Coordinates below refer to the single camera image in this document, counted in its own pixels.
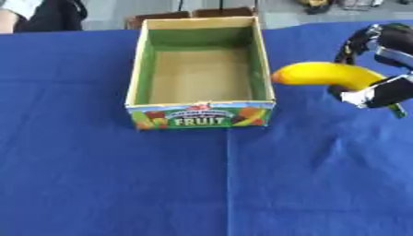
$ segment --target cardboard box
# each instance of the cardboard box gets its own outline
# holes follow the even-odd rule
[[[145,20],[125,106],[141,129],[267,125],[275,95],[258,19]]]

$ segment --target cable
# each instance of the cable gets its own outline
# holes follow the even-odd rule
[[[222,11],[224,10],[224,0],[219,0],[219,12],[222,15]]]
[[[182,10],[183,10],[183,0],[179,2],[179,6],[178,6],[178,11],[182,11]]]

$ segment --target floor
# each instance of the floor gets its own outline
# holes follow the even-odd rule
[[[83,0],[89,18],[87,30],[113,30],[123,27],[126,16],[174,11],[180,0]],[[399,5],[396,0],[384,0],[380,7],[370,11],[346,11],[335,6],[327,14],[308,16],[298,0],[261,0],[260,15],[264,28],[274,29],[296,26],[308,22],[360,21],[376,19],[413,19],[413,4]],[[252,6],[254,0],[227,0],[226,7]],[[217,7],[218,0],[186,0],[184,8]]]

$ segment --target banana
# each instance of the banana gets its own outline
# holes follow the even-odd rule
[[[338,84],[361,90],[385,76],[367,68],[327,62],[307,62],[288,65],[273,74],[272,79],[282,84]]]

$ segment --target blue cloth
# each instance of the blue cloth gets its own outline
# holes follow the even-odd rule
[[[271,69],[331,61],[366,24],[265,30]],[[268,128],[138,132],[123,107],[136,38],[0,37],[1,235],[413,234],[412,117],[275,85]]]

